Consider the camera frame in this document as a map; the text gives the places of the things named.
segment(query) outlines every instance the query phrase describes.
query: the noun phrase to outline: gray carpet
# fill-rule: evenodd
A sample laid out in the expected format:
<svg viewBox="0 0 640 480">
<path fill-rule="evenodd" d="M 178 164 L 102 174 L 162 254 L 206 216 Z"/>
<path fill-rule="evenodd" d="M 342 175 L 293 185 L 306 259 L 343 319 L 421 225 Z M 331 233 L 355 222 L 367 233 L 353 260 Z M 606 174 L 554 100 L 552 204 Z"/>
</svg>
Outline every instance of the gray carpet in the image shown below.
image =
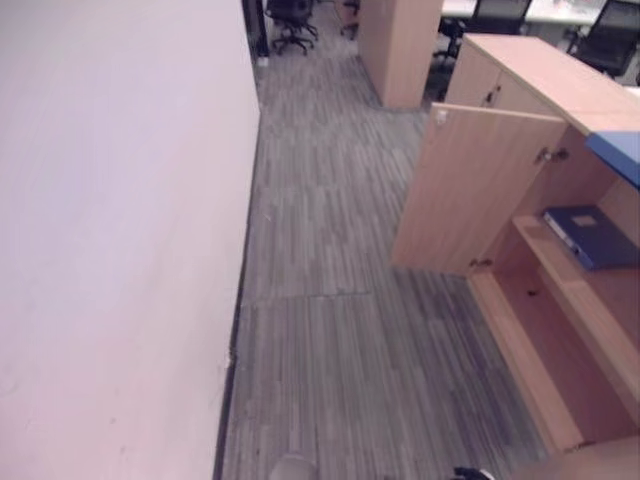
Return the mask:
<svg viewBox="0 0 640 480">
<path fill-rule="evenodd" d="M 261 72 L 225 479 L 505 475 L 545 455 L 465 280 L 389 267 L 426 110 L 377 107 L 332 4 Z"/>
</svg>

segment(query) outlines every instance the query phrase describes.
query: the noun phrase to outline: wooden cabinet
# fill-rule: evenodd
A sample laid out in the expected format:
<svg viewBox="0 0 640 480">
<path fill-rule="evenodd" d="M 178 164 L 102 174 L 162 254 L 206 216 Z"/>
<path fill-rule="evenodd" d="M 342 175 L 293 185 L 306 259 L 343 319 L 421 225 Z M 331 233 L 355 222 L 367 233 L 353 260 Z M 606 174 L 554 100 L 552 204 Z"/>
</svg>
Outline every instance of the wooden cabinet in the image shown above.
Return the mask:
<svg viewBox="0 0 640 480">
<path fill-rule="evenodd" d="M 512 112 L 556 115 L 542 99 L 519 83 L 509 72 L 501 71 L 496 86 L 492 90 L 491 106 Z"/>
<path fill-rule="evenodd" d="M 640 269 L 586 271 L 541 219 L 598 204 L 640 245 L 640 193 L 585 145 L 640 132 L 632 100 L 539 40 L 466 35 L 393 247 L 394 265 L 467 275 L 550 452 L 640 426 Z"/>
<path fill-rule="evenodd" d="M 392 263 L 467 273 L 543 168 L 540 146 L 553 151 L 566 128 L 554 117 L 434 104 Z"/>
<path fill-rule="evenodd" d="M 464 43 L 460 49 L 446 103 L 556 115 L 544 100 L 469 43 Z"/>
<path fill-rule="evenodd" d="M 446 103 L 469 107 L 490 106 L 487 97 L 500 77 L 500 67 L 480 50 L 463 44 L 447 90 Z"/>
</svg>

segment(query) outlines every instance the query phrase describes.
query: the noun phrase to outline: wooden cabinet top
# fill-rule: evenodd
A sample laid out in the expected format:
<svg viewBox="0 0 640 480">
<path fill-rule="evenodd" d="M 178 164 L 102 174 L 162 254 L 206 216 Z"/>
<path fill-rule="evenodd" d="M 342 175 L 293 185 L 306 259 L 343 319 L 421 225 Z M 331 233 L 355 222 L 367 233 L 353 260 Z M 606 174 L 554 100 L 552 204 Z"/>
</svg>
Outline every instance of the wooden cabinet top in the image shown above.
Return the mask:
<svg viewBox="0 0 640 480">
<path fill-rule="evenodd" d="M 640 102 L 605 75 L 535 37 L 465 35 L 583 134 L 640 132 Z"/>
</svg>

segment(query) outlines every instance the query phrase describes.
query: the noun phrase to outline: black office chair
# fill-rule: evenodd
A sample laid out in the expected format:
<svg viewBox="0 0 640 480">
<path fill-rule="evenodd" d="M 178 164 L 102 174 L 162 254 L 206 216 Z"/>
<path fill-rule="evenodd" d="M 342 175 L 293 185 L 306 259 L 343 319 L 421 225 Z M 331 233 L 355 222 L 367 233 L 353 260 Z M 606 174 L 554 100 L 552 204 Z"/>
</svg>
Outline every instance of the black office chair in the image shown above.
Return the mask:
<svg viewBox="0 0 640 480">
<path fill-rule="evenodd" d="M 584 36 L 576 32 L 569 54 L 609 75 L 624 75 L 640 40 L 640 4 L 609 0 Z"/>
<path fill-rule="evenodd" d="M 360 0 L 347 0 L 346 2 L 343 2 L 342 4 L 345 7 L 352 8 L 354 15 L 357 15 L 358 12 L 360 11 Z M 342 27 L 340 29 L 340 35 L 344 35 L 345 32 L 351 32 L 351 40 L 353 40 L 353 39 L 356 38 L 359 26 L 360 26 L 360 23 L 358 23 L 358 22 L 354 22 L 354 23 L 351 23 L 349 25 L 345 25 L 344 27 Z"/>
<path fill-rule="evenodd" d="M 298 45 L 305 55 L 307 45 L 314 48 L 313 40 L 300 36 L 306 30 L 318 39 L 318 29 L 309 24 L 312 10 L 312 0 L 268 0 L 265 15 L 281 27 L 280 37 L 271 42 L 278 55 L 289 45 Z"/>
<path fill-rule="evenodd" d="M 478 0 L 469 20 L 442 19 L 438 32 L 449 38 L 449 45 L 434 57 L 457 58 L 465 32 L 519 35 L 530 4 L 531 0 Z"/>
</svg>

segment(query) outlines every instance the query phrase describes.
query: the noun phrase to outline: open cabinet door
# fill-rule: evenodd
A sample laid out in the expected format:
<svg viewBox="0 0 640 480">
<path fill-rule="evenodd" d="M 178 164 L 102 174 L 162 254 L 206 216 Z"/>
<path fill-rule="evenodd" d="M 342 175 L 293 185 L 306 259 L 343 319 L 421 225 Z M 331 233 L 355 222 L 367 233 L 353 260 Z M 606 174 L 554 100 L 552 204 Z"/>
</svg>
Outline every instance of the open cabinet door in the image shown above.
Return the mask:
<svg viewBox="0 0 640 480">
<path fill-rule="evenodd" d="M 485 252 L 567 124 L 533 114 L 434 103 L 392 264 L 465 274 Z"/>
<path fill-rule="evenodd" d="M 638 437 L 601 443 L 516 472 L 511 480 L 637 480 L 640 478 Z"/>
</svg>

